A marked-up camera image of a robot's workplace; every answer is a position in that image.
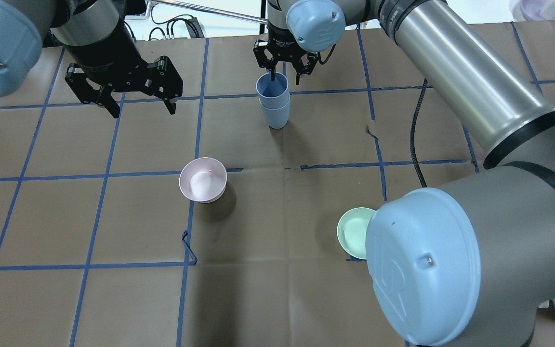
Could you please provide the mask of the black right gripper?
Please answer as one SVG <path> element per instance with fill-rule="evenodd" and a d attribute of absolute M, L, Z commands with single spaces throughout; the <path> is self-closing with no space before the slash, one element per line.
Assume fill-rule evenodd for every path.
<path fill-rule="evenodd" d="M 277 41 L 258 40 L 253 53 L 260 68 L 269 70 L 271 81 L 276 80 L 276 68 L 279 62 L 289 62 L 296 72 L 295 85 L 300 85 L 302 76 L 313 72 L 318 63 L 318 54 L 306 52 L 295 42 L 282 47 Z"/>

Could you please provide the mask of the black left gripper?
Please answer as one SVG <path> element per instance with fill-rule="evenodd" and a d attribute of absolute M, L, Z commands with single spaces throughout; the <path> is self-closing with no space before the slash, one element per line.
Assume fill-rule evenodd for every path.
<path fill-rule="evenodd" d="M 169 114 L 176 114 L 184 83 L 169 57 L 161 55 L 148 62 L 129 37 L 65 48 L 74 60 L 65 81 L 82 103 L 98 103 L 118 119 L 119 104 L 107 93 L 141 92 L 162 99 Z"/>

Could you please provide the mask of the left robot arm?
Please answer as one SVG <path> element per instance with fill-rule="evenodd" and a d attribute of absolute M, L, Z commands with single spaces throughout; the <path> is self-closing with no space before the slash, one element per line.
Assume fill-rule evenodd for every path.
<path fill-rule="evenodd" d="M 167 56 L 145 61 L 125 26 L 145 9 L 143 0 L 0 0 L 0 97 L 20 88 L 52 34 L 74 59 L 65 79 L 81 103 L 117 118 L 112 93 L 141 92 L 175 114 L 181 76 Z"/>

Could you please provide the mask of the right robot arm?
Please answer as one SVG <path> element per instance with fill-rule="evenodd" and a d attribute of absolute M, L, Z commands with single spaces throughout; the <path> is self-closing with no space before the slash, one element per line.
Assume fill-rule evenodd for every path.
<path fill-rule="evenodd" d="M 555 300 L 555 103 L 444 0 L 269 0 L 254 47 L 310 74 L 377 20 L 485 151 L 476 173 L 385 203 L 364 231 L 383 314 L 408 347 L 528 347 Z"/>

